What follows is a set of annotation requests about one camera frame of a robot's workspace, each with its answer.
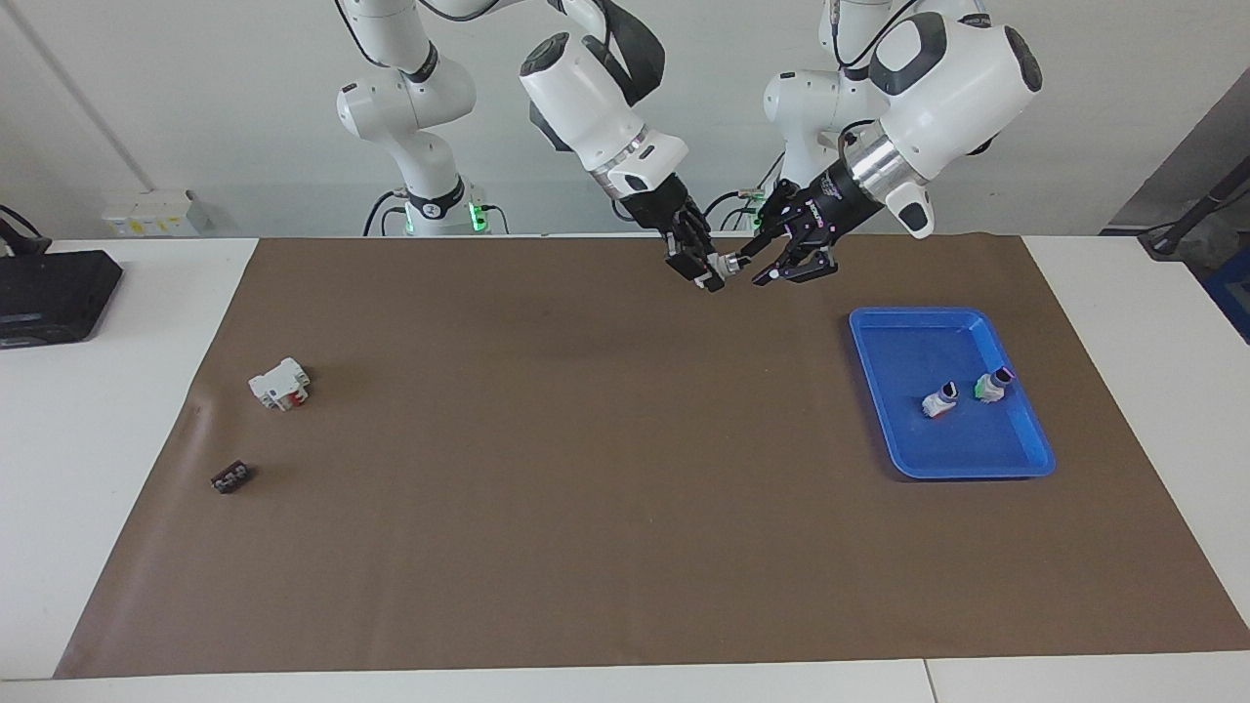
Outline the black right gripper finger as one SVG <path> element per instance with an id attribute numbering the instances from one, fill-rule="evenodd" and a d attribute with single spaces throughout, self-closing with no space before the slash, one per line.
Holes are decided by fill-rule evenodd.
<path id="1" fill-rule="evenodd" d="M 725 261 L 719 253 L 684 249 L 668 255 L 668 266 L 705 291 L 716 293 L 725 286 Z"/>
<path id="2" fill-rule="evenodd" d="M 701 210 L 679 210 L 674 214 L 674 239 L 682 251 L 699 259 L 718 254 L 711 229 Z"/>

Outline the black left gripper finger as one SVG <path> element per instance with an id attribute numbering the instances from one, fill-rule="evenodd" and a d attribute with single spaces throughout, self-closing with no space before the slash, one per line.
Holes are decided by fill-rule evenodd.
<path id="1" fill-rule="evenodd" d="M 765 286 L 772 281 L 809 283 L 819 276 L 828 276 L 839 270 L 836 259 L 829 245 L 818 245 L 799 239 L 791 239 L 784 251 L 762 271 L 752 276 L 752 285 Z"/>
<path id="2" fill-rule="evenodd" d="M 782 211 L 794 196 L 791 180 L 778 180 L 755 216 L 754 235 L 738 249 L 738 259 L 752 259 L 762 253 L 778 236 L 782 235 Z"/>

